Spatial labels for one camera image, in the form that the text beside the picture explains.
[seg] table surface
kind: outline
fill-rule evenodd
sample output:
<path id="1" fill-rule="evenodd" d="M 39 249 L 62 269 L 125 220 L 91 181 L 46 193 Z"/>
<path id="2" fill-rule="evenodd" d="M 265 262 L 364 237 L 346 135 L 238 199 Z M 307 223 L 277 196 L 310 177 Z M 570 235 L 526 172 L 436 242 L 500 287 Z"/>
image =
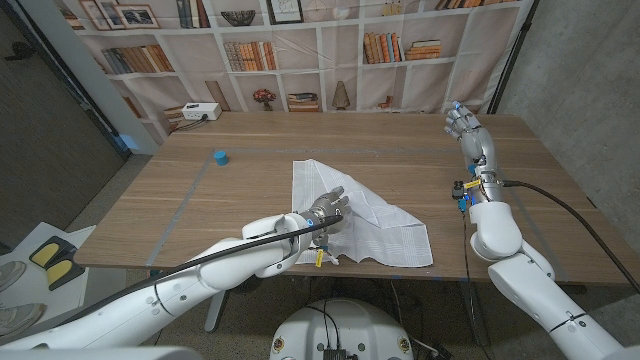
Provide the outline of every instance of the table surface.
<path id="1" fill-rule="evenodd" d="M 295 265 L 288 274 L 459 280 L 469 270 L 488 280 L 487 262 L 463 245 L 463 220 L 451 199 L 468 180 L 459 145 L 444 133 L 444 115 L 228 113 L 176 132 L 149 161 L 75 255 L 86 266 L 168 268 L 244 225 L 291 211 L 292 162 L 314 159 L 340 170 L 427 225 L 432 266 L 388 267 L 341 256 L 340 265 Z M 478 116 L 492 134 L 501 176 L 535 184 L 579 211 L 622 263 L 640 278 L 640 261 L 522 119 Z M 224 150 L 220 167 L 213 151 Z M 568 283 L 626 280 L 587 231 L 551 200 L 524 188 L 504 189 L 524 238 Z"/>

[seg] yellow tag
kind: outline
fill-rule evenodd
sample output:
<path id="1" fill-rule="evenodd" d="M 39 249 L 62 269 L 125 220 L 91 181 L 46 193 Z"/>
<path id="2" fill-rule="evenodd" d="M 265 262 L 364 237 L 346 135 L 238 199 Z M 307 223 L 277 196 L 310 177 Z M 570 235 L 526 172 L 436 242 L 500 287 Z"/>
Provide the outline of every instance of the yellow tag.
<path id="1" fill-rule="evenodd" d="M 478 179 L 476 181 L 472 181 L 470 183 L 466 183 L 466 184 L 464 184 L 464 188 L 468 189 L 468 188 L 471 188 L 471 187 L 474 187 L 474 186 L 478 186 L 480 184 L 482 184 L 482 179 Z"/>
<path id="2" fill-rule="evenodd" d="M 322 255 L 324 254 L 324 250 L 318 250 L 318 256 L 316 257 L 316 267 L 322 266 Z"/>

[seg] concrete wall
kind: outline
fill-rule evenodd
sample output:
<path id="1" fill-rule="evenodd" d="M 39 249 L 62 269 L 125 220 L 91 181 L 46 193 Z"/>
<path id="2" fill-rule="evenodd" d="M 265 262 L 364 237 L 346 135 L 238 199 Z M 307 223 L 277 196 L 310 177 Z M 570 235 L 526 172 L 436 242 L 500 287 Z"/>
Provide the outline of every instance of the concrete wall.
<path id="1" fill-rule="evenodd" d="M 640 2 L 541 0 L 498 113 L 520 115 L 640 253 Z"/>

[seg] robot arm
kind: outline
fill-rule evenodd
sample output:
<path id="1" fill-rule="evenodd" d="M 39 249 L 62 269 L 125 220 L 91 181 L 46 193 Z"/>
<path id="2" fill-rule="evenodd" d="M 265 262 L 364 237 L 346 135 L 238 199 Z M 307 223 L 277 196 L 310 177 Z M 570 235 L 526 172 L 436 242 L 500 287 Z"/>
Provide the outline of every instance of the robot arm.
<path id="1" fill-rule="evenodd" d="M 569 359 L 603 359 L 622 346 L 586 314 L 558 285 L 549 262 L 522 238 L 511 208 L 502 202 L 496 176 L 493 140 L 464 105 L 447 117 L 445 130 L 462 147 L 472 175 L 467 184 L 454 186 L 454 198 L 470 199 L 473 251 L 495 262 L 489 277 L 498 290 L 540 324 Z"/>
<path id="2" fill-rule="evenodd" d="M 187 310 L 216 293 L 232 289 L 256 275 L 269 277 L 289 269 L 311 242 L 326 242 L 344 221 L 322 225 L 335 215 L 347 216 L 349 198 L 338 187 L 320 196 L 301 213 L 276 215 L 254 221 L 242 229 L 242 239 L 219 241 L 192 260 L 238 245 L 266 240 L 313 227 L 315 230 L 283 240 L 250 247 L 228 256 L 188 267 L 130 292 L 78 320 L 25 337 L 0 350 L 123 347 L 139 345 Z"/>

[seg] wall photo frame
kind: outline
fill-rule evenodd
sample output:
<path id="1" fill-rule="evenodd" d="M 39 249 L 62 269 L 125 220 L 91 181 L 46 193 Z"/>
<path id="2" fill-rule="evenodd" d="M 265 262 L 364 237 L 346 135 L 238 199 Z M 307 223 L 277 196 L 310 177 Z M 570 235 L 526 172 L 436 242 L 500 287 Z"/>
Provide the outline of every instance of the wall photo frame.
<path id="1" fill-rule="evenodd" d="M 104 15 L 104 18 L 109 23 L 109 27 L 113 30 L 123 30 L 126 29 L 120 15 L 116 11 L 116 5 L 118 5 L 117 0 L 96 0 L 96 5 Z"/>
<path id="2" fill-rule="evenodd" d="M 267 0 L 271 25 L 304 22 L 300 0 Z"/>
<path id="3" fill-rule="evenodd" d="M 114 7 L 126 29 L 160 28 L 149 5 L 115 5 Z"/>
<path id="4" fill-rule="evenodd" d="M 82 10 L 87 14 L 87 17 L 93 23 L 93 26 L 96 27 L 97 30 L 111 30 L 109 26 L 109 22 L 105 19 L 102 11 L 100 11 L 100 7 L 93 0 L 81 0 L 80 6 L 82 6 Z"/>

